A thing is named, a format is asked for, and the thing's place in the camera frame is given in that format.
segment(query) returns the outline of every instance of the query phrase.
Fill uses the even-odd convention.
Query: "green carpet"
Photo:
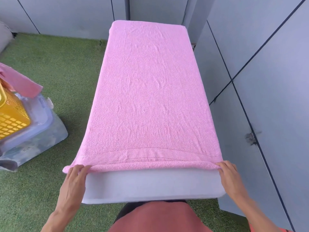
[[[44,86],[54,111],[68,129],[67,139],[23,164],[17,173],[0,171],[0,231],[40,231],[56,205],[65,175],[83,139],[106,43],[98,40],[18,34],[0,62]],[[218,207],[217,200],[190,200],[214,232],[248,232],[244,217]],[[66,231],[102,232],[122,203],[82,205]]]

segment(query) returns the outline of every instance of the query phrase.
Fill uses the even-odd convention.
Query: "person's left hand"
[[[85,194],[85,182],[90,165],[70,168],[60,188],[55,212],[75,214]]]

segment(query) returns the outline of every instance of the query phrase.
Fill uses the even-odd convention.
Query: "yellow basket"
[[[31,123],[20,99],[0,83],[0,140]]]

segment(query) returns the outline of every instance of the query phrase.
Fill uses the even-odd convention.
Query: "pink towel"
[[[0,78],[6,82],[5,86],[9,90],[16,91],[24,97],[34,98],[43,89],[43,86],[38,85],[28,77],[3,63],[0,63]]]
[[[91,171],[216,169],[222,155],[183,26],[115,21],[83,142]]]

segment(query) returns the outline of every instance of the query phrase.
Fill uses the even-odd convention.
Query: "white table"
[[[225,194],[217,170],[146,169],[90,173],[83,203],[209,199]]]

